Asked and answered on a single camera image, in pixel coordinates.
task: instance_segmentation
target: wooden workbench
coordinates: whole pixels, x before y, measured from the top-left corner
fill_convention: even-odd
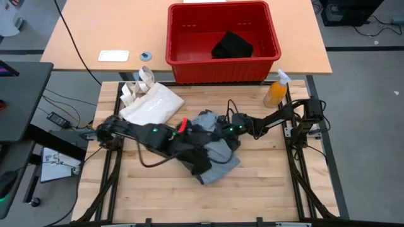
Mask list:
[[[102,85],[94,127],[113,114],[118,82]],[[276,111],[263,106],[262,99],[268,86],[176,86],[172,91],[185,99],[184,106],[167,122],[176,125],[183,117],[193,118],[209,109],[224,114],[227,100],[233,99],[240,112],[264,117]],[[304,81],[290,84],[292,99],[308,98]],[[255,141],[250,135],[240,138],[241,147],[235,152],[241,163],[225,178],[211,185],[200,185],[177,160],[156,168],[144,168],[138,159],[136,143],[124,141],[119,186],[114,212],[114,223],[254,222],[298,220],[294,191],[288,167],[282,127],[272,128]],[[309,139],[309,145],[322,150],[321,141]],[[98,149],[91,142],[87,156]],[[324,205],[335,215],[338,208],[323,155],[304,149],[311,187]],[[162,158],[143,152],[146,163]],[[79,218],[92,203],[100,189],[105,151],[89,159],[81,176],[78,201],[72,220]],[[104,215],[109,196],[106,197]],[[308,214],[305,196],[302,197]]]
[[[271,72],[331,74],[311,0],[265,0],[282,51]],[[63,15],[87,66],[93,71],[133,72],[141,66],[171,71],[165,61],[168,7],[182,0],[69,0]],[[99,62],[101,50],[128,50],[127,62]],[[140,54],[149,51],[149,62]],[[61,19],[46,46],[42,62],[57,71],[84,71]]]

